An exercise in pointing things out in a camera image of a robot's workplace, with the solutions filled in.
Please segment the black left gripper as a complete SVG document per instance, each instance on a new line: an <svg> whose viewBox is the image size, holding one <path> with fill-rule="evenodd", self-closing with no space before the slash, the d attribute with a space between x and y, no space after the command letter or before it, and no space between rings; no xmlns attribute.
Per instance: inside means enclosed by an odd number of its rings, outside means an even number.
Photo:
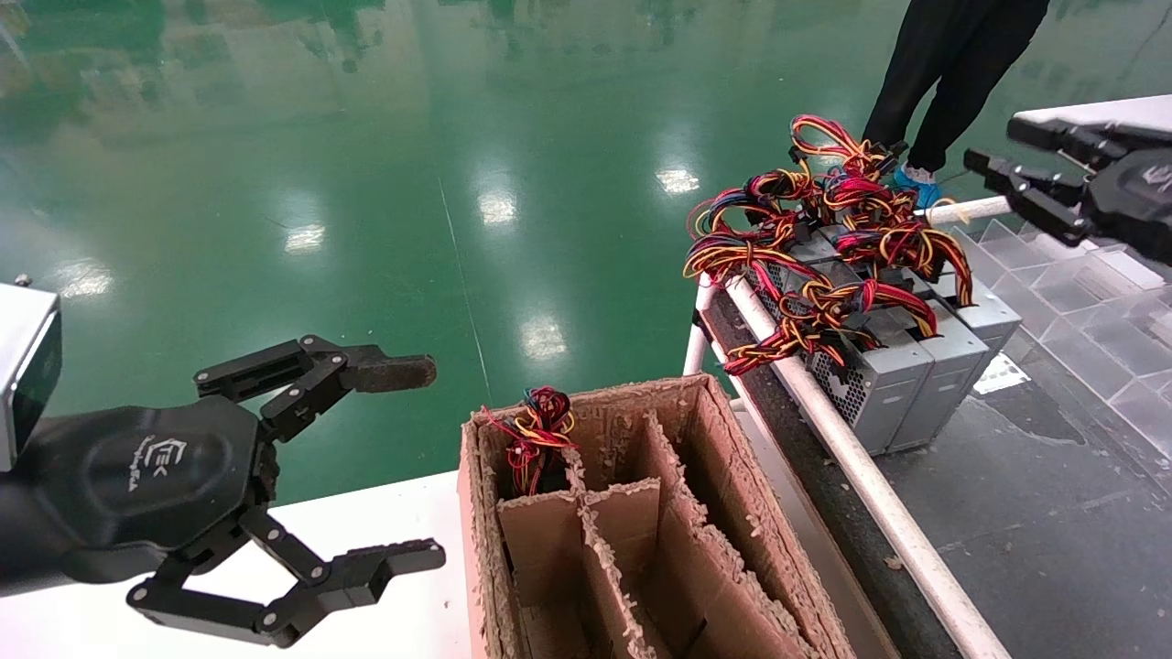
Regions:
<svg viewBox="0 0 1172 659"><path fill-rule="evenodd" d="M127 596L148 621L289 648L328 616L377 604L393 578L440 570L447 555L428 538L319 557L265 509L279 475L272 442L295 439L348 393L422 389L436 376L428 354L305 335L197 372L192 405L43 417L18 458L18 584L157 570ZM273 398L259 417L239 407L264 394ZM288 592L253 603L185 587L248 542L297 580Z"/></svg>

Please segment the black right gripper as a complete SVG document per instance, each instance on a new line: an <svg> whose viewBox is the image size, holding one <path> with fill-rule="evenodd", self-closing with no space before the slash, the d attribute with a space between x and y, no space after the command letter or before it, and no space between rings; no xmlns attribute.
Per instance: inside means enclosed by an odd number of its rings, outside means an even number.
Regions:
<svg viewBox="0 0 1172 659"><path fill-rule="evenodd" d="M1059 152L1084 170L1084 177L1076 179L966 150L963 167L982 177L988 190L1004 197L1022 220L1067 246L1079 246L1097 233L1126 243L1143 258L1171 264L1168 131L1149 125L1014 117L1007 137L1018 145ZM1081 216L1085 192L1089 219Z"/></svg>

